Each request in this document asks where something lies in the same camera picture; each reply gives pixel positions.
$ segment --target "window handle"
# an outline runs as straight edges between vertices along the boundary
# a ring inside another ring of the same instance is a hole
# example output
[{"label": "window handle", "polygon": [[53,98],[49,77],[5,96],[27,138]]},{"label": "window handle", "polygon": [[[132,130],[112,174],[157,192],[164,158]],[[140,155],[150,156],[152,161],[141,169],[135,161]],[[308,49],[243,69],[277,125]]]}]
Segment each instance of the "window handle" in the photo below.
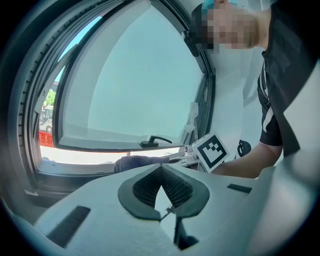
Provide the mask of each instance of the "window handle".
[{"label": "window handle", "polygon": [[165,141],[165,142],[168,142],[168,143],[172,144],[171,140],[168,140],[166,138],[162,138],[162,137],[159,137],[159,136],[152,135],[149,140],[141,141],[140,146],[142,148],[158,147],[159,146],[159,142],[156,142],[155,139],[162,140],[162,141]]}]

